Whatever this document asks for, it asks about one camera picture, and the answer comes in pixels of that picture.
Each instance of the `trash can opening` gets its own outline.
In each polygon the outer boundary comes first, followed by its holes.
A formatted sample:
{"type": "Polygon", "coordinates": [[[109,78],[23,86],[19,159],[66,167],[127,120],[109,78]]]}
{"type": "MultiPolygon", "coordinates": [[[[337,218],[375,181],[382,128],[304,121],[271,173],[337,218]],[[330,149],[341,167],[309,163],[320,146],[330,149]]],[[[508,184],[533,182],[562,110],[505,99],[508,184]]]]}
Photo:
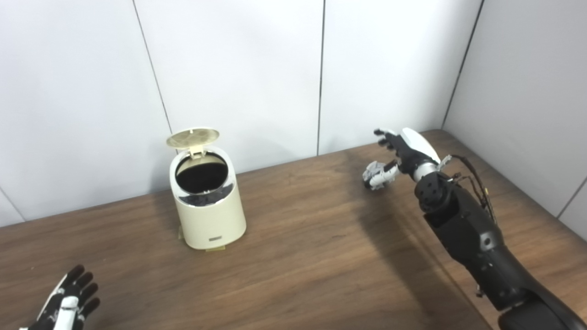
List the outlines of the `trash can opening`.
{"type": "Polygon", "coordinates": [[[204,157],[186,157],[177,166],[177,184],[191,194],[216,190],[228,178],[228,166],[218,155],[207,153],[204,157]]]}

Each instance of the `white robotic hand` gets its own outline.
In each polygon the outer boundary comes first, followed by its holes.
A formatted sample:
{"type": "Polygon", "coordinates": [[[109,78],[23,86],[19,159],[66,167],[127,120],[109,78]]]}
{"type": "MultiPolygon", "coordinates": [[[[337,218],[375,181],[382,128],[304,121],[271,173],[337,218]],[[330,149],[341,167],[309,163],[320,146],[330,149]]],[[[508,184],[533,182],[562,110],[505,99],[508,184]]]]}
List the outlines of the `white robotic hand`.
{"type": "Polygon", "coordinates": [[[98,290],[96,283],[90,284],[92,279],[82,265],[75,266],[53,289],[36,322],[20,330],[82,330],[87,316],[100,305],[98,298],[88,301],[98,290]]]}
{"type": "Polygon", "coordinates": [[[379,145],[395,150],[398,158],[389,164],[374,161],[367,166],[363,173],[363,182],[371,190],[382,188],[402,173],[418,182],[426,174],[440,171],[450,161],[450,156],[440,161],[430,143],[412,129],[404,128],[400,134],[392,130],[376,129],[374,133],[382,136],[379,145]]]}

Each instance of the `white wall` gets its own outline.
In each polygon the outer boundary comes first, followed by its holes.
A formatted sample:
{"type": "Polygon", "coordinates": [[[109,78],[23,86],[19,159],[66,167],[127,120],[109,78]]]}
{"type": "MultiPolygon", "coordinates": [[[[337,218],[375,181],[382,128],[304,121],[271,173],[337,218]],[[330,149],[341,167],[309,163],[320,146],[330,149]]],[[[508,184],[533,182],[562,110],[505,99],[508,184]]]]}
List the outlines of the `white wall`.
{"type": "Polygon", "coordinates": [[[438,128],[479,0],[328,1],[320,143],[324,2],[136,6],[0,3],[0,225],[166,188],[191,126],[238,172],[438,128]]]}
{"type": "Polygon", "coordinates": [[[17,210],[8,200],[4,192],[0,190],[0,227],[21,223],[23,221],[24,219],[18,214],[17,210]]]}
{"type": "Polygon", "coordinates": [[[326,1],[320,154],[440,128],[480,3],[326,1]]]}
{"type": "Polygon", "coordinates": [[[26,220],[168,186],[131,1],[2,1],[0,45],[0,187],[26,220]]]}
{"type": "Polygon", "coordinates": [[[587,176],[585,18],[580,0],[485,1],[445,126],[553,215],[587,176]]]}
{"type": "Polygon", "coordinates": [[[322,1],[136,4],[174,132],[218,129],[237,172],[316,155],[322,1]]]}

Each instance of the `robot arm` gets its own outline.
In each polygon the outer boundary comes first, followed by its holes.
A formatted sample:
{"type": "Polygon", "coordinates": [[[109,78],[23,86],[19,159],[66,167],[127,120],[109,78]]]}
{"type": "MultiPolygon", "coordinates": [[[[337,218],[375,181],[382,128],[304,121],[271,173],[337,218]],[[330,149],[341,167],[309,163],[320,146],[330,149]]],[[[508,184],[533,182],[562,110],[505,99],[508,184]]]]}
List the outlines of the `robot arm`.
{"type": "Polygon", "coordinates": [[[96,283],[90,284],[92,279],[82,265],[75,266],[49,294],[36,322],[20,330],[82,330],[87,316],[100,305],[98,298],[88,301],[98,290],[96,283]]]}
{"type": "MultiPolygon", "coordinates": [[[[439,161],[424,137],[411,129],[384,135],[382,146],[395,150],[398,171],[416,182],[414,191],[424,219],[450,256],[466,267],[499,311],[502,330],[587,330],[587,325],[568,306],[540,284],[505,246],[481,179],[467,159],[453,155],[471,170],[483,192],[478,202],[454,177],[440,170],[451,156],[439,161]]],[[[376,188],[384,176],[367,170],[365,186],[376,188]]]]}

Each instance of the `black robotic arm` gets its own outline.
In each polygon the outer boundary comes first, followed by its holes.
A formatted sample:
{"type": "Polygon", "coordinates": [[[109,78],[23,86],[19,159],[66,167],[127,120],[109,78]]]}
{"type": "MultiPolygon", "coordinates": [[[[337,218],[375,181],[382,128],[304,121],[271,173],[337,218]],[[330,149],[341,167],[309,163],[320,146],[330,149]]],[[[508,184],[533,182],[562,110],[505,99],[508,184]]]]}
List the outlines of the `black robotic arm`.
{"type": "Polygon", "coordinates": [[[505,245],[487,191],[467,159],[438,156],[424,137],[410,129],[401,134],[376,130],[379,142],[395,150],[398,160],[387,165],[372,163],[363,174],[365,186],[377,189],[408,174],[416,181],[414,194],[450,256],[466,267],[498,311],[502,330],[587,330],[587,325],[568,306],[538,282],[505,245]],[[441,169],[451,158],[460,159],[474,175],[481,196],[477,201],[456,177],[441,169]]]}

